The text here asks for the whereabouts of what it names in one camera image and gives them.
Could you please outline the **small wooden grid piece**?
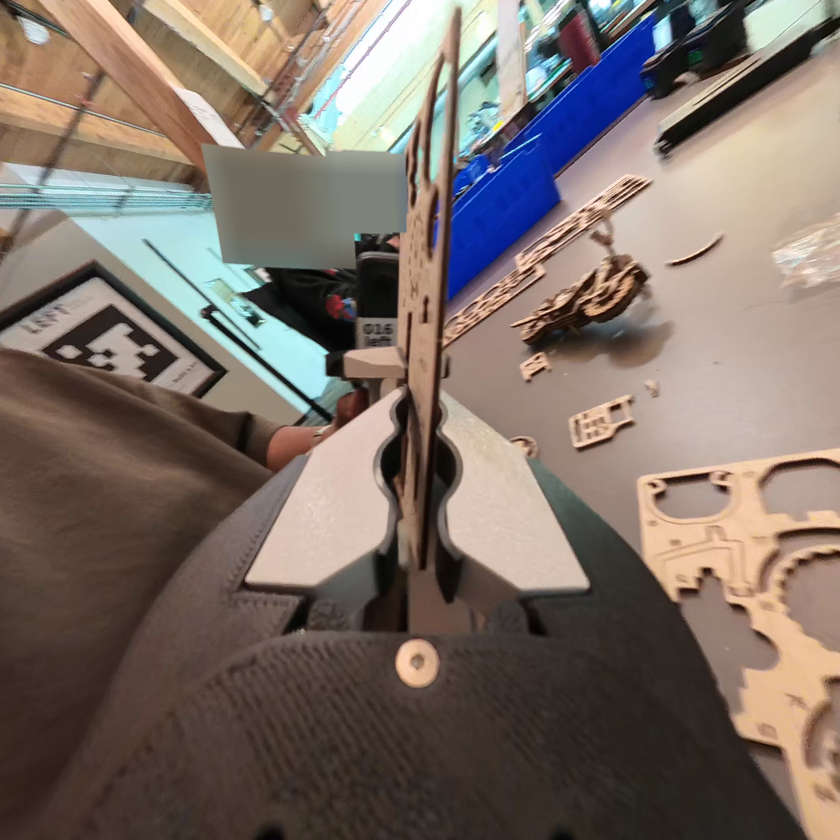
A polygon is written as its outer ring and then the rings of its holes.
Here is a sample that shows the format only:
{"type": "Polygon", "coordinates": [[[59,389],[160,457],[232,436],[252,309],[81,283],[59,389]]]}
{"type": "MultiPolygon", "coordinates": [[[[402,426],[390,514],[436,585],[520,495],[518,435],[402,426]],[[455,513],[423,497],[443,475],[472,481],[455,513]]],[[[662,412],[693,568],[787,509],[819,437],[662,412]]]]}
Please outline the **small wooden grid piece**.
{"type": "Polygon", "coordinates": [[[623,395],[604,402],[568,420],[570,441],[574,449],[583,450],[613,439],[623,427],[635,423],[633,395],[623,395]]]}

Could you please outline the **large wooden cutout sheet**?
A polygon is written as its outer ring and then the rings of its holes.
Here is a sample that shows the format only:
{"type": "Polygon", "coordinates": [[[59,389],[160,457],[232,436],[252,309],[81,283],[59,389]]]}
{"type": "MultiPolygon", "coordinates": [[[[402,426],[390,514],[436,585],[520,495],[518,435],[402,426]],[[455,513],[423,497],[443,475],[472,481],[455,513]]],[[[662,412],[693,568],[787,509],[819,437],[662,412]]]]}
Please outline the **large wooden cutout sheet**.
{"type": "Polygon", "coordinates": [[[808,511],[796,520],[769,512],[763,487],[782,467],[838,466],[838,448],[741,461],[708,470],[678,470],[637,481],[643,559],[668,597],[699,589],[706,571],[721,583],[730,606],[746,611],[751,629],[769,640],[779,660],[768,670],[744,676],[741,707],[731,713],[743,738],[780,749],[791,777],[819,805],[838,805],[838,770],[828,760],[809,765],[806,737],[827,709],[829,683],[838,678],[838,652],[806,634],[791,616],[785,588],[801,560],[784,560],[781,536],[793,532],[838,531],[838,512],[808,511]],[[676,518],[659,501],[677,479],[706,477],[728,497],[714,514],[676,518]]]}

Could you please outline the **person's brown shirt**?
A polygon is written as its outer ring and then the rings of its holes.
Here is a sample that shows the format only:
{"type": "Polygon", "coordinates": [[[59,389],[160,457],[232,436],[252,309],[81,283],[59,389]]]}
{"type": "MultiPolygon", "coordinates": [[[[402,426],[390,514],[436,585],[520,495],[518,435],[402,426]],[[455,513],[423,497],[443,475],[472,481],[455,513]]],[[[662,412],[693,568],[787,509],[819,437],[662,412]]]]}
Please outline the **person's brown shirt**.
{"type": "Polygon", "coordinates": [[[275,474],[280,427],[2,349],[2,838],[47,797],[173,573],[275,474]]]}

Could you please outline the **stacked wooden part sheets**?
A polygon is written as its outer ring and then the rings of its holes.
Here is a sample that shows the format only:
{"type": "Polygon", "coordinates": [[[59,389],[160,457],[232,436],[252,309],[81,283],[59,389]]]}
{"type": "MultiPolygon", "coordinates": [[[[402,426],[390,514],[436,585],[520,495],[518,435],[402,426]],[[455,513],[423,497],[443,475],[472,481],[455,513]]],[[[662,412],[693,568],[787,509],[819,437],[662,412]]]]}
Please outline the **stacked wooden part sheets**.
{"type": "Polygon", "coordinates": [[[516,254],[511,272],[446,321],[443,348],[448,348],[539,282],[552,257],[591,231],[596,223],[596,212],[606,210],[614,213],[653,183],[652,179],[640,175],[624,175],[516,254]]]}

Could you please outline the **curved wooden strip piece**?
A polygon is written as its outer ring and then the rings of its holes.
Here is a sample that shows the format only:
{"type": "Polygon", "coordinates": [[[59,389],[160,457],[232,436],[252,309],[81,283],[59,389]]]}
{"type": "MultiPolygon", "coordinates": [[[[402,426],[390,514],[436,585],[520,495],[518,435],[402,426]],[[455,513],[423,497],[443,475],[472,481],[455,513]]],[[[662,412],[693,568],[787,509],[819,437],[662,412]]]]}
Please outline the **curved wooden strip piece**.
{"type": "Polygon", "coordinates": [[[681,257],[668,259],[665,262],[665,266],[668,268],[676,268],[681,266],[686,266],[690,263],[697,261],[698,259],[702,258],[703,256],[710,253],[713,249],[718,247],[723,239],[725,238],[724,232],[719,232],[714,235],[714,237],[708,241],[703,246],[697,248],[696,250],[688,253],[687,255],[683,255],[681,257]]]}

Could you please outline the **wooden motorcycle model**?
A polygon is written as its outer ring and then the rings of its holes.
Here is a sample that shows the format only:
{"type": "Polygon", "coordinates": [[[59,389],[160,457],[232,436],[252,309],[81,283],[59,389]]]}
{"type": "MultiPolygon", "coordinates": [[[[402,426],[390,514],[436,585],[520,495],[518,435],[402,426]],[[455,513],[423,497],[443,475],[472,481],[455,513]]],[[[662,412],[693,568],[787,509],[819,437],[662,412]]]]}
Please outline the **wooden motorcycle model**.
{"type": "Polygon", "coordinates": [[[604,259],[572,286],[511,324],[511,328],[520,330],[520,339],[526,345],[538,345],[555,333],[579,333],[594,323],[612,321],[648,292],[646,269],[631,255],[616,251],[614,225],[606,211],[590,226],[589,237],[605,249],[604,259]]]}

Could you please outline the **framed black-white marker sign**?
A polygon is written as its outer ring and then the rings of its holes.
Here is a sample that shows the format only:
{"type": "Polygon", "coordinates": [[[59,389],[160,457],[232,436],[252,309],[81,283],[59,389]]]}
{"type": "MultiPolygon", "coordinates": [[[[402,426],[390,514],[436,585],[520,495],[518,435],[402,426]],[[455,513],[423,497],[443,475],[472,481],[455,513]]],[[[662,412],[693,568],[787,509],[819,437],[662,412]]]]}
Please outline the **framed black-white marker sign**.
{"type": "Polygon", "coordinates": [[[95,260],[2,309],[1,344],[195,397],[228,372],[95,260]]]}

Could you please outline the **wooden puzzle part sheet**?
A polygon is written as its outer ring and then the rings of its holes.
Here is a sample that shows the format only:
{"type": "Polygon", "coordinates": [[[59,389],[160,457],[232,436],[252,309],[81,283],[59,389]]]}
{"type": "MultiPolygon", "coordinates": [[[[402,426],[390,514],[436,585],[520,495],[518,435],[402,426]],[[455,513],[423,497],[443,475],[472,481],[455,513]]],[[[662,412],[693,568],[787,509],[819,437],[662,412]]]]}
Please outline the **wooden puzzle part sheet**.
{"type": "Polygon", "coordinates": [[[399,563],[409,595],[434,554],[431,535],[443,332],[448,289],[461,6],[453,3],[406,146],[407,215],[401,236],[397,342],[406,361],[399,563]]]}

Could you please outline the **long black flat box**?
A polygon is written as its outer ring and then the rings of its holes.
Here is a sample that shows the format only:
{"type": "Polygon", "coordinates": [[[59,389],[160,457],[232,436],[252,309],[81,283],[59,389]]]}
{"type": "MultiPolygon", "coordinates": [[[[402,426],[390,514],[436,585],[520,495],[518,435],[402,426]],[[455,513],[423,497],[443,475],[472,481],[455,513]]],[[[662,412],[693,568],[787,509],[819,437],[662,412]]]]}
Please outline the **long black flat box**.
{"type": "Polygon", "coordinates": [[[835,36],[839,19],[829,18],[798,34],[774,38],[714,84],[670,113],[658,126],[653,150],[660,158],[808,60],[814,48],[835,36]]]}

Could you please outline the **person's left forearm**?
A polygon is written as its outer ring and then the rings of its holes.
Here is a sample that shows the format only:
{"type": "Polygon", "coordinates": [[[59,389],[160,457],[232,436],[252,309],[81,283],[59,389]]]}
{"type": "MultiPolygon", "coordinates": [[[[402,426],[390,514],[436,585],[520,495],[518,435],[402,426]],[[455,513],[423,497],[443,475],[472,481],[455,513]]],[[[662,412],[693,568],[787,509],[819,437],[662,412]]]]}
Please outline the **person's left forearm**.
{"type": "Polygon", "coordinates": [[[294,459],[306,455],[338,430],[335,423],[319,427],[280,427],[266,449],[266,467],[279,473],[294,459]]]}

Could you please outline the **person's left hand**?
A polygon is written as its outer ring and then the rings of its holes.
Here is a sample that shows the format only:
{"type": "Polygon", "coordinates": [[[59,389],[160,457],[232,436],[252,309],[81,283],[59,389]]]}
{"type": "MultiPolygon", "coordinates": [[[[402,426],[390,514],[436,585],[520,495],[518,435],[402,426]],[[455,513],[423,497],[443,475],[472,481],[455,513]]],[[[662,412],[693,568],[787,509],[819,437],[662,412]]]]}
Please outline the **person's left hand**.
{"type": "Polygon", "coordinates": [[[338,400],[332,421],[332,430],[337,432],[342,427],[352,422],[356,417],[367,410],[370,404],[370,395],[365,387],[354,388],[341,396],[338,400]]]}

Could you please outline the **black electronic device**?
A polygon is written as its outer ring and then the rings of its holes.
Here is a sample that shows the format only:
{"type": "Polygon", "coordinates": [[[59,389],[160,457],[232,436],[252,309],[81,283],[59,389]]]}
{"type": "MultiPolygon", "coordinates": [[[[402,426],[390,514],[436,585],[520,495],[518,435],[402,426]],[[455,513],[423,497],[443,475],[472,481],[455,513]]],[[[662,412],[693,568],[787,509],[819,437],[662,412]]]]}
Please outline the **black electronic device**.
{"type": "Polygon", "coordinates": [[[667,97],[686,73],[713,75],[748,50],[745,1],[665,2],[654,12],[654,54],[639,78],[651,99],[667,97]]]}

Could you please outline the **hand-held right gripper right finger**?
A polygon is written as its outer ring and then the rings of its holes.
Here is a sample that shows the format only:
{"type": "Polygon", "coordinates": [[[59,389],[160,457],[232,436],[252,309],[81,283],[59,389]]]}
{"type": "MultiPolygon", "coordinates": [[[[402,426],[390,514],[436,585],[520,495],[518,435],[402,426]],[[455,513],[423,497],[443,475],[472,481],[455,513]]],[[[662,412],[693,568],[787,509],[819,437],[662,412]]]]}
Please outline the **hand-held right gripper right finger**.
{"type": "Polygon", "coordinates": [[[582,595],[581,563],[522,450],[440,395],[435,576],[445,600],[582,595]]]}

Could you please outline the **clear plastic bag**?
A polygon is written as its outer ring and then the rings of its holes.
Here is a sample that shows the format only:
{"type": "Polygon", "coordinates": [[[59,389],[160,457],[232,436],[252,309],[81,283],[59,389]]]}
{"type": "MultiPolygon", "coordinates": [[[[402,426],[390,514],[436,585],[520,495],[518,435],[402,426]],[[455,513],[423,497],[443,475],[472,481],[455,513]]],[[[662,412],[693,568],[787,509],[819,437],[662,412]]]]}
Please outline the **clear plastic bag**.
{"type": "Polygon", "coordinates": [[[839,214],[807,227],[771,254],[782,288],[809,289],[839,282],[839,214]]]}

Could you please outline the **leaning wooden board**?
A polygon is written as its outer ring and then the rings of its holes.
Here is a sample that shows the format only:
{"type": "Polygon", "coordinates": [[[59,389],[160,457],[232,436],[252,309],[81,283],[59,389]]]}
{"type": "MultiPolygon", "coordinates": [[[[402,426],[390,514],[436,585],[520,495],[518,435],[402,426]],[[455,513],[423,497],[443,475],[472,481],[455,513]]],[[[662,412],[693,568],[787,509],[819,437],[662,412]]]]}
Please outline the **leaning wooden board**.
{"type": "Polygon", "coordinates": [[[511,121],[527,100],[523,22],[519,1],[497,3],[497,80],[500,123],[511,121]]]}

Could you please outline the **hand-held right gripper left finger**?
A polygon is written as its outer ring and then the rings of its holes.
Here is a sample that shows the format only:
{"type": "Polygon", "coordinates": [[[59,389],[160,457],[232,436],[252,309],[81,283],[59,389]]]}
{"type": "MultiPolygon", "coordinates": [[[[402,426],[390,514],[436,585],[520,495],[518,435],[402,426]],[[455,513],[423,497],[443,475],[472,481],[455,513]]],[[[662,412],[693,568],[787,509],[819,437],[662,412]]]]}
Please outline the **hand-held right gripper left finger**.
{"type": "Polygon", "coordinates": [[[393,581],[398,505],[383,459],[401,442],[400,387],[315,447],[246,575],[258,592],[373,601],[393,581]]]}

